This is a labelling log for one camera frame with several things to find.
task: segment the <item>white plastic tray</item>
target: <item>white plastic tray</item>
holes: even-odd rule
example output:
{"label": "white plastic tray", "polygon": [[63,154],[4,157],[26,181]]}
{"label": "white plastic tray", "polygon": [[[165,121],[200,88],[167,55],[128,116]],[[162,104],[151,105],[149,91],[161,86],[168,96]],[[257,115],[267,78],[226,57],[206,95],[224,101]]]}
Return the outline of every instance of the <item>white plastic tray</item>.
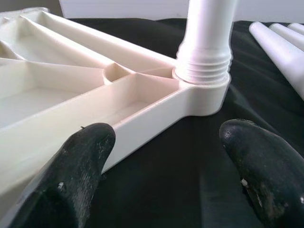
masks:
{"label": "white plastic tray", "polygon": [[179,119],[221,107],[229,78],[213,86],[176,80],[175,59],[45,11],[4,18],[0,217],[81,126],[114,127],[107,170]]}

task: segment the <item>cylindrical tube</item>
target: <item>cylindrical tube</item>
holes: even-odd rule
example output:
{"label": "cylindrical tube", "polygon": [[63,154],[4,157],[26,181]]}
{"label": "cylindrical tube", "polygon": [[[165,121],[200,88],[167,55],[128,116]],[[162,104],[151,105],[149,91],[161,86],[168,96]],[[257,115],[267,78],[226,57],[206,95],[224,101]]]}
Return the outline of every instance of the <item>cylindrical tube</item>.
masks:
{"label": "cylindrical tube", "polygon": [[216,84],[229,76],[229,38],[237,0],[190,0],[186,34],[175,75],[193,84]]}
{"label": "cylindrical tube", "polygon": [[296,32],[304,35],[304,25],[301,25],[298,23],[291,23],[290,25],[288,25],[288,27],[290,29],[292,29],[293,31],[296,31]]}
{"label": "cylindrical tube", "polygon": [[302,34],[277,23],[272,24],[269,28],[288,42],[295,45],[297,48],[304,51],[304,36]]}
{"label": "cylindrical tube", "polygon": [[249,31],[304,100],[304,52],[260,22],[252,23]]}

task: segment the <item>white plastic pole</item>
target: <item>white plastic pole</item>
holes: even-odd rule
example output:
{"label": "white plastic pole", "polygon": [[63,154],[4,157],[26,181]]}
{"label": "white plastic pole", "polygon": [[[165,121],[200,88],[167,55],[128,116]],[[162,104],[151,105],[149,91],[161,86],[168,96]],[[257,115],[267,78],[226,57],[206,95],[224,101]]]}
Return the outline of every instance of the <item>white plastic pole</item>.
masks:
{"label": "white plastic pole", "polygon": [[190,0],[186,34],[177,53],[175,75],[213,85],[229,76],[229,38],[237,0]]}
{"label": "white plastic pole", "polygon": [[290,25],[288,25],[288,27],[290,29],[292,29],[293,31],[296,31],[296,32],[304,35],[304,25],[301,25],[298,23],[291,23]]}
{"label": "white plastic pole", "polygon": [[304,36],[302,34],[277,23],[272,24],[269,28],[304,51]]}
{"label": "white plastic pole", "polygon": [[304,100],[304,52],[260,22],[249,31]]}

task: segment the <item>black cloth backdrop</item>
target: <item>black cloth backdrop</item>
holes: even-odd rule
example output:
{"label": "black cloth backdrop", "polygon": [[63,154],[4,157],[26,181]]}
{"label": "black cloth backdrop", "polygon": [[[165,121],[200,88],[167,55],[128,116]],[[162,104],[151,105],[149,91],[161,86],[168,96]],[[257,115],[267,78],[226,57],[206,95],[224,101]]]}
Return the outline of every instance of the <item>black cloth backdrop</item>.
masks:
{"label": "black cloth backdrop", "polygon": [[[172,58],[186,26],[185,19],[73,20]],[[234,23],[232,81],[222,109],[178,121],[106,172],[87,228],[263,227],[219,141],[219,127],[229,119],[251,120],[304,156],[304,101],[250,35],[250,23]]]}

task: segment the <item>white background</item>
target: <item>white background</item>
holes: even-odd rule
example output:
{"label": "white background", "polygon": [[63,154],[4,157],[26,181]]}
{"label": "white background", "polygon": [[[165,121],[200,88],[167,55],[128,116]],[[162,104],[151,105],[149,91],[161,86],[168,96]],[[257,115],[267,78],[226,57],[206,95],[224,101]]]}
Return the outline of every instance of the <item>white background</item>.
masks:
{"label": "white background", "polygon": [[[66,18],[185,18],[189,0],[60,0]],[[239,0],[235,20],[304,23],[304,0]]]}

